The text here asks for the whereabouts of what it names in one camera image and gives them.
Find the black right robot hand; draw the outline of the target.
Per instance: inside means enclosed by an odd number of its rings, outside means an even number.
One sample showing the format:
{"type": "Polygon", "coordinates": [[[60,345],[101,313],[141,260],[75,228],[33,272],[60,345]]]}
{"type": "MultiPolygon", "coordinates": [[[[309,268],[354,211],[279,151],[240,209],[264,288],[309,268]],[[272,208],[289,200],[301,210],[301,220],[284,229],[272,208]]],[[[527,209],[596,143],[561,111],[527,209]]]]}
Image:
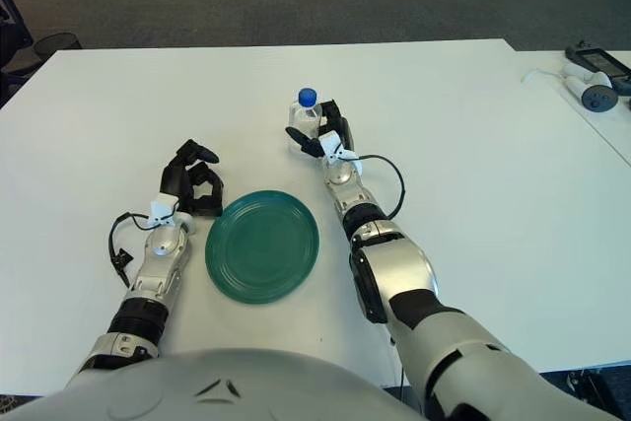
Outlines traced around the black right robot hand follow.
{"type": "Polygon", "coordinates": [[[345,150],[354,151],[354,140],[348,120],[341,114],[335,100],[317,106],[320,110],[319,123],[315,132],[303,132],[295,126],[286,126],[285,132],[303,154],[314,158],[325,156],[319,139],[328,132],[336,132],[345,150]]]}

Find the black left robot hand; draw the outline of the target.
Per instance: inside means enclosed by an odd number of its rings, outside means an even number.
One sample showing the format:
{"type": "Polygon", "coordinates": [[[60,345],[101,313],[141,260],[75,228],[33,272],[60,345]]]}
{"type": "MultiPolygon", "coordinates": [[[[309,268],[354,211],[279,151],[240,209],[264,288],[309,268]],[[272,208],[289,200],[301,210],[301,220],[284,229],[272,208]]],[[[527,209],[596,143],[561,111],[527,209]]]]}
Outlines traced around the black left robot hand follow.
{"type": "Polygon", "coordinates": [[[160,191],[178,199],[178,211],[201,217],[223,215],[224,184],[208,165],[220,163],[219,157],[208,148],[188,139],[165,166],[160,191]],[[195,187],[207,183],[211,193],[195,196],[195,187]]]}

